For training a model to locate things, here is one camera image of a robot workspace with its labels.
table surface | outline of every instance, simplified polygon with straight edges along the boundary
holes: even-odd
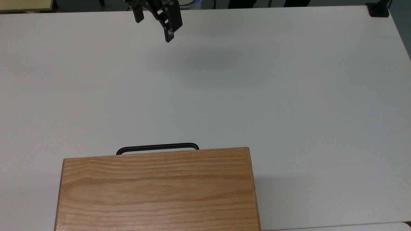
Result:
[[[263,230],[411,220],[411,62],[365,6],[0,15],[0,226],[54,225],[63,158],[250,148]]]
[[[0,12],[51,10],[53,0],[0,0]]]
[[[387,223],[322,227],[310,229],[289,229],[288,231],[411,231],[411,228],[405,223]]]

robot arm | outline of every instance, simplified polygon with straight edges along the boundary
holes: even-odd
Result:
[[[174,38],[174,32],[182,26],[180,5],[177,0],[123,0],[133,10],[139,23],[144,19],[143,8],[150,11],[164,28],[166,42]]]

wooden lid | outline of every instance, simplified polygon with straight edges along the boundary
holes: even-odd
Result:
[[[260,231],[248,148],[69,158],[57,231]]]

floor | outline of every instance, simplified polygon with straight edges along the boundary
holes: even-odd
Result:
[[[98,12],[98,11],[125,11],[127,4],[122,0],[105,0],[106,5],[101,6],[98,0],[57,0],[59,8],[56,12]],[[377,0],[311,0],[312,6],[347,6],[364,5],[366,2]],[[272,0],[271,7],[282,7],[285,0]],[[217,0],[217,9],[227,9],[229,0]],[[211,9],[213,0],[203,0],[202,9]],[[255,8],[265,8],[268,0],[257,0]],[[411,57],[411,0],[393,0],[390,12],[397,26],[408,55]]]

metal handle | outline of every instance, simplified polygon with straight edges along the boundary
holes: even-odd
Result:
[[[172,149],[172,148],[194,148],[199,150],[199,146],[195,143],[169,143],[169,144],[157,144],[157,145],[144,145],[144,146],[132,146],[120,148],[116,155],[121,155],[125,152],[138,152],[148,150],[160,150],[160,149]]]

